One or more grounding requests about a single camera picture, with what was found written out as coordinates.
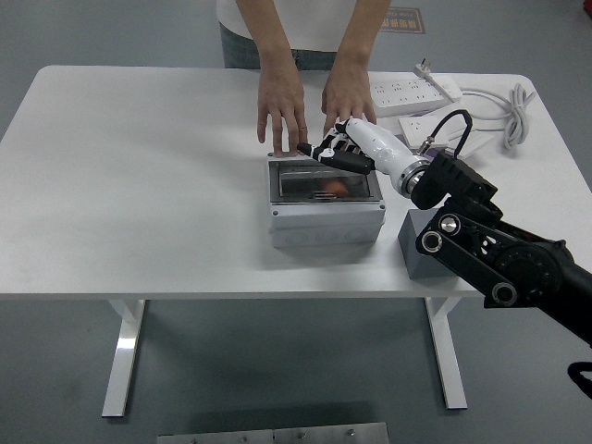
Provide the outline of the robot right hand white black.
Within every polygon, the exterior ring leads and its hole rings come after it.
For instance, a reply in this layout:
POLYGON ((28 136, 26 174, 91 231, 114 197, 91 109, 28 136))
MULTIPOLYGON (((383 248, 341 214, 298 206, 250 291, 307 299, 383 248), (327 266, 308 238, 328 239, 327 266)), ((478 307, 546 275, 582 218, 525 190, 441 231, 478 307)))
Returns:
POLYGON ((406 198, 429 166, 428 160, 413 154, 388 130, 354 117, 335 124, 320 144, 302 142, 297 149, 329 167, 388 175, 394 189, 406 198))

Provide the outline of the person's right hand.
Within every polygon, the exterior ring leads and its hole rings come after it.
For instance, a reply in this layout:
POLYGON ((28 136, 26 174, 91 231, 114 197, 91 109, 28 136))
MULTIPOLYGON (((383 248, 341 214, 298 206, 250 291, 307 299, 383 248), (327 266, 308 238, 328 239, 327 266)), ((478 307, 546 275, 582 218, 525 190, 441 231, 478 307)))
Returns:
POLYGON ((261 66, 256 130, 260 143, 265 142, 268 122, 275 156, 296 155, 298 144, 307 142, 304 92, 294 64, 261 66))

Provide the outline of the person's left hand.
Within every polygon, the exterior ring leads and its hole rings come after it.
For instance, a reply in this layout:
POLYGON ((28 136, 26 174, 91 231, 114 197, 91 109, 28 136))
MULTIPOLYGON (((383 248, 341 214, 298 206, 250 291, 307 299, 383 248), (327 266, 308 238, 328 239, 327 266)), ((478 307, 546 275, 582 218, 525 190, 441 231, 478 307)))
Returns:
POLYGON ((350 117, 376 124, 368 71, 364 68, 333 67, 323 90, 322 111, 325 114, 323 135, 327 135, 335 123, 350 117))

